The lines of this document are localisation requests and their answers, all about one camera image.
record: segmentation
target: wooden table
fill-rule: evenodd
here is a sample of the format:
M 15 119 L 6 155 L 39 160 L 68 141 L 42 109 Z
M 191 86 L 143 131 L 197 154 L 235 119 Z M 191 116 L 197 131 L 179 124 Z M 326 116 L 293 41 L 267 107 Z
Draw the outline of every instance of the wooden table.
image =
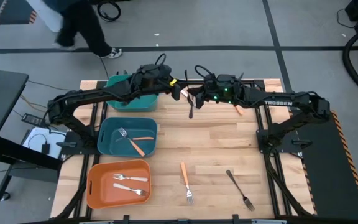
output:
M 279 79 L 266 79 L 264 82 L 266 91 L 283 91 Z M 96 80 L 84 80 L 80 88 L 92 89 L 96 83 Z M 96 124 L 101 116 L 101 104 L 98 108 Z M 123 215 L 130 215 L 131 220 L 231 219 L 233 214 L 240 218 L 273 218 L 264 159 L 255 135 L 255 110 L 244 110 L 244 114 L 239 116 L 232 105 L 209 102 L 200 110 L 194 110 L 193 119 L 189 119 L 189 109 L 182 95 L 179 101 L 170 95 L 160 95 L 157 110 L 151 113 L 117 113 L 113 108 L 108 109 L 107 117 L 140 116 L 156 120 L 156 152 L 145 159 L 151 167 L 152 195 L 142 205 L 93 210 L 92 220 L 122 220 Z M 92 105 L 81 106 L 74 115 L 84 124 L 89 124 L 91 110 Z M 286 107 L 271 106 L 270 110 L 273 122 L 289 118 Z M 100 163 L 128 159 L 101 156 Z M 301 161 L 290 154 L 281 154 L 281 160 L 288 188 L 307 211 L 314 213 Z M 188 206 L 186 201 L 186 187 L 180 169 L 182 161 L 187 166 L 195 200 L 193 206 Z M 83 156 L 73 156 L 64 163 L 51 217 L 58 215 L 76 192 L 82 162 Z M 254 204 L 254 212 L 245 207 L 238 190 L 226 175 L 228 169 Z M 279 190 L 277 197 L 283 214 Z M 85 215 L 85 210 L 84 197 L 81 216 Z

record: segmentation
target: orange bin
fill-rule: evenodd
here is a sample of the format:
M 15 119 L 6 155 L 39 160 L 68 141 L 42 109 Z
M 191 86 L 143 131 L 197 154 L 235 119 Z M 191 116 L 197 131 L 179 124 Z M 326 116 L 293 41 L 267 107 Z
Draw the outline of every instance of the orange bin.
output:
M 148 181 L 117 180 L 113 178 L 114 174 L 122 174 L 126 177 L 146 177 Z M 141 159 L 97 164 L 88 173 L 86 202 L 93 209 L 145 203 L 152 193 L 150 177 L 150 166 Z M 139 196 L 135 192 L 113 187 L 114 183 L 132 189 L 145 190 L 148 194 Z

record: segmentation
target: teal bin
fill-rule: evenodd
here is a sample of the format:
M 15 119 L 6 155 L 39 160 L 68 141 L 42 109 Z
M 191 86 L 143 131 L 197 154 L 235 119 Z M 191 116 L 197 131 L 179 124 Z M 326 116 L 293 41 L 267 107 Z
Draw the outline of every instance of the teal bin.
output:
M 154 140 L 134 141 L 145 153 L 145 157 L 154 154 L 157 140 L 157 123 L 151 118 L 105 119 L 99 130 L 98 150 L 112 156 L 141 157 L 128 139 L 122 138 L 119 128 L 124 128 L 128 138 L 153 137 Z
M 111 86 L 116 82 L 127 79 L 129 75 L 113 75 L 107 82 Z M 141 96 L 139 99 L 132 100 L 129 104 L 118 101 L 107 101 L 107 104 L 120 112 L 151 112 L 157 108 L 157 95 Z

